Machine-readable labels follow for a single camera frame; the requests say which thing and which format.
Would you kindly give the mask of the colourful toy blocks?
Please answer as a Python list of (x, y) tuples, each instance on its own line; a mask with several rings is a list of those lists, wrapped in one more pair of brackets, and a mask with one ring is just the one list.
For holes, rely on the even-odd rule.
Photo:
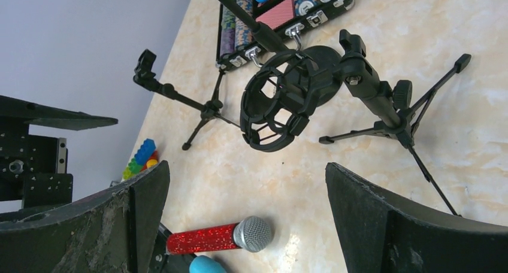
[(142, 171), (155, 166), (158, 162), (159, 158), (155, 141), (150, 138), (145, 139), (123, 170), (122, 181), (128, 180)]

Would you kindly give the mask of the black poker chip case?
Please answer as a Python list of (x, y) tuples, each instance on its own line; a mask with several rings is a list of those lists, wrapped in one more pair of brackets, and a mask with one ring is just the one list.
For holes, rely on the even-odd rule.
[[(349, 11), (354, 0), (233, 0), (257, 22), (271, 28), (283, 41), (301, 42), (301, 36)], [(227, 8), (220, 7), (216, 67), (222, 71), (240, 68), (251, 60), (259, 64), (266, 49), (252, 30)]]

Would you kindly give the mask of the blue orange chip row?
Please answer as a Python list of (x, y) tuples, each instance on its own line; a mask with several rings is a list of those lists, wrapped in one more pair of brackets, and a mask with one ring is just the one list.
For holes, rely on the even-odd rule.
[[(253, 14), (253, 0), (236, 0), (236, 3), (241, 7), (250, 17)], [(237, 51), (243, 50), (253, 41), (251, 29), (238, 17), (235, 20), (235, 49)]]

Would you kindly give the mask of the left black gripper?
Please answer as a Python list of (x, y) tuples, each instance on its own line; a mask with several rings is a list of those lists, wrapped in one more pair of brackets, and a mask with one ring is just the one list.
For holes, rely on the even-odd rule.
[(112, 117), (1, 96), (1, 201), (20, 200), (23, 209), (72, 201), (66, 138), (30, 134), (32, 125), (82, 131), (117, 122)]

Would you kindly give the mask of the black tripod mic stand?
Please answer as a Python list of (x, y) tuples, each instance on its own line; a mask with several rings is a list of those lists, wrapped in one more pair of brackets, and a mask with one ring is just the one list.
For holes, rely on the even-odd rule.
[(214, 86), (214, 91), (211, 99), (206, 103), (199, 103), (187, 96), (180, 94), (174, 86), (170, 83), (162, 84), (156, 79), (156, 74), (152, 71), (153, 64), (156, 60), (156, 55), (149, 49), (145, 49), (138, 58), (137, 66), (134, 69), (133, 81), (144, 89), (162, 95), (168, 99), (180, 102), (200, 112), (201, 120), (193, 130), (189, 139), (182, 145), (182, 150), (186, 151), (191, 148), (192, 141), (197, 136), (198, 132), (211, 120), (219, 119), (227, 124), (239, 127), (240, 125), (224, 117), (220, 110), (223, 108), (223, 103), (219, 99), (220, 85), (225, 75), (225, 71), (220, 70), (217, 82)]

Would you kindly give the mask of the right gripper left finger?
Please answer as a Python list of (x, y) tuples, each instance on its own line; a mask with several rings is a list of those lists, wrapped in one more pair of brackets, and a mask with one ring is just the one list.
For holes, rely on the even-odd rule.
[(147, 272), (169, 186), (163, 160), (70, 204), (1, 214), (1, 271)]

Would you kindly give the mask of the red card deck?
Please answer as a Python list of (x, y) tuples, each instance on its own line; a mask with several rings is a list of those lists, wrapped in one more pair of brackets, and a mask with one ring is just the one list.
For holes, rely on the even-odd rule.
[(283, 0), (256, 18), (257, 22), (264, 23), (269, 28), (276, 30), (281, 25), (295, 17), (293, 0)]

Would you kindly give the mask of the black round base mic stand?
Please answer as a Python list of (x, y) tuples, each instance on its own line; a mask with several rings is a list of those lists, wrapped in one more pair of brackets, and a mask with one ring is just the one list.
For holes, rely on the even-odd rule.
[[(247, 48), (251, 48), (253, 44), (257, 47), (261, 47), (265, 51), (278, 53), (286, 51), (288, 47), (284, 44), (283, 38), (279, 36), (274, 30), (269, 28), (267, 25), (261, 22), (257, 22), (253, 17), (250, 17), (241, 7), (236, 3), (236, 0), (218, 0), (222, 6), (226, 6), (232, 13), (241, 19), (252, 31), (253, 41), (247, 45)], [(219, 57), (219, 46), (220, 43), (220, 21), (219, 21), (219, 37), (217, 42), (217, 63), (221, 69), (226, 68), (227, 62), (231, 62), (237, 56), (246, 57), (242, 50), (235, 50), (235, 52), (224, 55), (223, 58)]]

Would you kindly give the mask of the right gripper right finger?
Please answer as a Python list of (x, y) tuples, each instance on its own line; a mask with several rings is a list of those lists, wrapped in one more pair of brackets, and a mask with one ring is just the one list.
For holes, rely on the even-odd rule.
[(325, 180), (349, 272), (507, 271), (507, 227), (424, 206), (337, 163)]

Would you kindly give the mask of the green blue chip row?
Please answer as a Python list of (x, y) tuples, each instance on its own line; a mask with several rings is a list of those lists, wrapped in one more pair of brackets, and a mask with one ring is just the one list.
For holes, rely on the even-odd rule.
[(222, 6), (220, 20), (220, 49), (219, 57), (235, 52), (236, 16), (226, 6)]

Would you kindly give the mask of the red glitter microphone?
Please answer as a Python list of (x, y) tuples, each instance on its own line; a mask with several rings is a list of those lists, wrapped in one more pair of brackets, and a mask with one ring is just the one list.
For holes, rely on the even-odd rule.
[(257, 216), (238, 223), (174, 233), (166, 241), (170, 254), (190, 254), (243, 249), (257, 253), (273, 240), (271, 225)]

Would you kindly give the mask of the light blue microphone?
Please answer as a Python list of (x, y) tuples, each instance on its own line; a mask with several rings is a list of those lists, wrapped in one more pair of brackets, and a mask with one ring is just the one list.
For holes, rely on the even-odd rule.
[(197, 256), (189, 265), (189, 273), (226, 273), (226, 269), (208, 256)]

